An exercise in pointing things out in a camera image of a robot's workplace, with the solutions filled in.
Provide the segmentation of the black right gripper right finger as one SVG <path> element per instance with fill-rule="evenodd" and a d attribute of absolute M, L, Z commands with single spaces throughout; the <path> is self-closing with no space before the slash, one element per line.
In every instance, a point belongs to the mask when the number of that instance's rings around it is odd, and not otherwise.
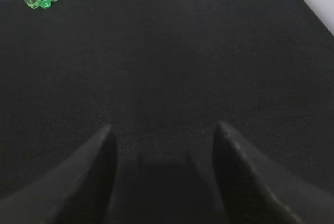
<path fill-rule="evenodd" d="M 212 164 L 229 223 L 333 223 L 333 195 L 272 161 L 227 122 L 214 130 Z"/>

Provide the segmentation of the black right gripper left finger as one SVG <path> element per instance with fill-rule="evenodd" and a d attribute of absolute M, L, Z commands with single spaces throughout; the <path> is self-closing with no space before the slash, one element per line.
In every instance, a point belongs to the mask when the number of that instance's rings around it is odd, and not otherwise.
<path fill-rule="evenodd" d="M 1 200 L 1 223 L 103 223 L 117 170 L 117 138 L 106 125 L 70 157 Z"/>

